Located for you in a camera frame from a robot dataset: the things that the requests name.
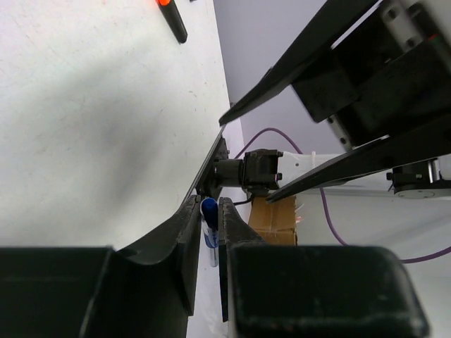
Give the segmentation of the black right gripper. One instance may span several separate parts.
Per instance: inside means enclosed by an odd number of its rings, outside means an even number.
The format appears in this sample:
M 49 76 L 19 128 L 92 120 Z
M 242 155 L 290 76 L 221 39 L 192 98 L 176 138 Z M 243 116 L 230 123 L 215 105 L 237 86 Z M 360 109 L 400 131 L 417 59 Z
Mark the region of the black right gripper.
M 450 107 L 450 43 L 422 2 L 383 1 L 330 48 L 375 3 L 326 1 L 258 84 L 221 116 L 219 125 L 249 113 L 296 79 L 293 89 L 313 121 L 327 122 L 347 150 L 445 112 Z M 266 200 L 275 203 L 448 154 L 450 113 L 445 113 L 332 158 Z

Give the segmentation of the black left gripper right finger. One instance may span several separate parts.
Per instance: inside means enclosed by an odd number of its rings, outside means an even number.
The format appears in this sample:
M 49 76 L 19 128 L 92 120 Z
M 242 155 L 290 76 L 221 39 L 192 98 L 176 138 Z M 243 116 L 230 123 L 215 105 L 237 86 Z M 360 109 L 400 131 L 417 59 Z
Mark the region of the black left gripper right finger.
M 218 203 L 219 276 L 230 337 L 428 337 L 407 270 L 378 246 L 265 242 Z

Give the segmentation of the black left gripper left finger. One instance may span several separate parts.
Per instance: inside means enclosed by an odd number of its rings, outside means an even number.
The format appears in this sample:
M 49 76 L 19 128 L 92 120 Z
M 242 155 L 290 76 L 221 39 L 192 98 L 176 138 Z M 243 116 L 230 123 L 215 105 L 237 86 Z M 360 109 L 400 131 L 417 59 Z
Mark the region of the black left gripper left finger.
M 2 337 L 184 337 L 194 313 L 200 198 L 121 250 L 1 249 Z

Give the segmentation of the blue ballpoint pen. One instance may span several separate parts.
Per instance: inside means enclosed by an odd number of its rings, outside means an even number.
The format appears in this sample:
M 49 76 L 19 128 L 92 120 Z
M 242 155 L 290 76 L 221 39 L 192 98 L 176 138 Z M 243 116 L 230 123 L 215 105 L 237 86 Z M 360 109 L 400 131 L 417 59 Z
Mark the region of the blue ballpoint pen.
M 218 204 L 215 199 L 207 197 L 200 206 L 204 241 L 209 251 L 210 266 L 218 266 Z

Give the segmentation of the orange cap black highlighter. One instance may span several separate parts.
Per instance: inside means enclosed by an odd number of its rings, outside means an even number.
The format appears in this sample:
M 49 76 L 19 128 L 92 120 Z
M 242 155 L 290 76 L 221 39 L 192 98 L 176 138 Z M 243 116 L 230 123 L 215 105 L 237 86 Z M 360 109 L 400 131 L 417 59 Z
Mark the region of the orange cap black highlighter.
M 179 44 L 187 41 L 187 30 L 174 0 L 156 1 Z

